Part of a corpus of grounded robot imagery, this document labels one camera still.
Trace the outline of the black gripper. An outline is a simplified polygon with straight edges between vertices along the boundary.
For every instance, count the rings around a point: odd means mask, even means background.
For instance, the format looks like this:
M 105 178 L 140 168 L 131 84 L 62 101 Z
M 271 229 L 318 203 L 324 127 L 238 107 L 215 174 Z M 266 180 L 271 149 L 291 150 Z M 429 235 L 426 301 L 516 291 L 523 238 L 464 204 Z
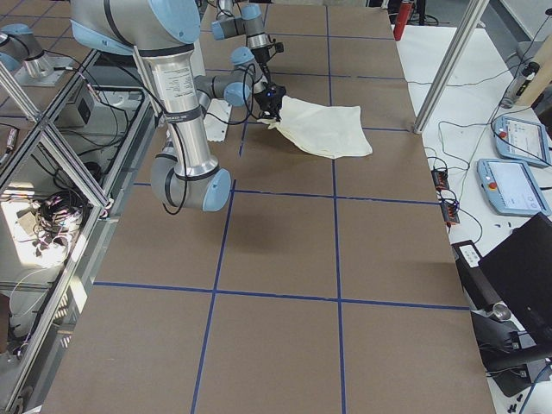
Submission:
M 281 122 L 280 111 L 283 106 L 283 97 L 286 94 L 286 88 L 281 85 L 267 85 L 267 87 L 254 94 L 254 100 L 260 108 L 260 118 L 265 119 L 268 124 Z
M 268 62 L 273 57 L 272 49 L 272 46 L 257 47 L 252 49 L 252 54 L 254 55 L 260 69 L 263 71 L 268 83 L 272 82 L 272 74 L 268 67 Z

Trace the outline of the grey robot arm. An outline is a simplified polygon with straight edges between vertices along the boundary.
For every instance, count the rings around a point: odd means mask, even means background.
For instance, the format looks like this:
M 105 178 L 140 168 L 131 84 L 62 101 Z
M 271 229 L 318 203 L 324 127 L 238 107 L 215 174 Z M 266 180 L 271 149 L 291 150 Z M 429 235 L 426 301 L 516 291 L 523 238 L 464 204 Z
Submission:
M 80 44 L 105 53 L 137 55 L 148 69 L 151 96 L 168 124 L 170 140 L 155 157 L 151 186 L 166 206 L 218 211 L 231 189 L 229 172 L 220 167 L 208 144 L 204 117 L 210 102 L 234 107 L 254 99 L 264 119 L 277 120 L 285 87 L 275 84 L 267 62 L 283 50 L 271 40 L 256 3 L 232 16 L 231 3 L 211 24 L 217 40 L 245 35 L 232 52 L 232 71 L 221 76 L 194 73 L 191 57 L 200 36 L 200 14 L 193 1 L 73 1 L 72 33 Z
M 236 1 L 216 1 L 216 18 L 211 23 L 211 33 L 217 41 L 244 35 L 246 46 L 251 50 L 268 81 L 272 75 L 268 62 L 273 57 L 272 51 L 278 53 L 278 46 L 266 32 L 260 6 L 248 3 L 240 6 L 240 15 L 234 14 Z

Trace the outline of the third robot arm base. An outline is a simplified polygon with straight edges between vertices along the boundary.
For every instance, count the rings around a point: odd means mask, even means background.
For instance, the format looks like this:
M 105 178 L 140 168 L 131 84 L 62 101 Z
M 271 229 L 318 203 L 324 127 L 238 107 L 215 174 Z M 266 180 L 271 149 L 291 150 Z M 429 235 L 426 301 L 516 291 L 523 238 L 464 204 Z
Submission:
M 29 26 L 14 23 L 1 28 L 1 62 L 20 85 L 54 87 L 73 59 L 47 53 Z

